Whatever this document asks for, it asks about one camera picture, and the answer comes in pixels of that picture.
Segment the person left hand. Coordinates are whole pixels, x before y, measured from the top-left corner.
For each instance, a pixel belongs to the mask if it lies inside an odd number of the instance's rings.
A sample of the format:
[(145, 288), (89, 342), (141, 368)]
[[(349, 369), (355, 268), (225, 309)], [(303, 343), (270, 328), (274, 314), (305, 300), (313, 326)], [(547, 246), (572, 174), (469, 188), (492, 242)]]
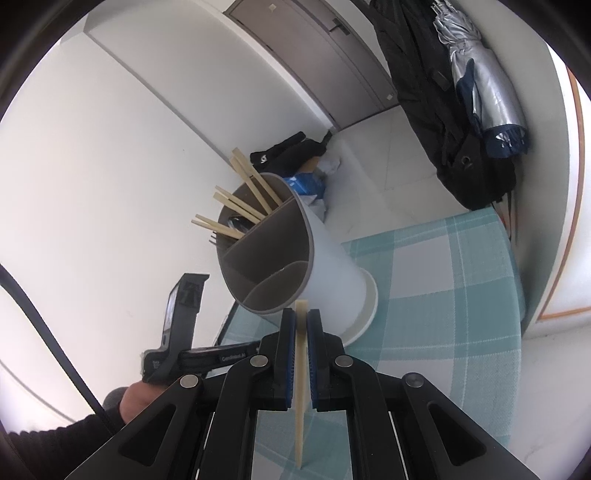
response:
[(138, 381), (126, 388), (119, 403), (118, 411), (125, 424), (131, 422), (165, 390), (166, 386)]

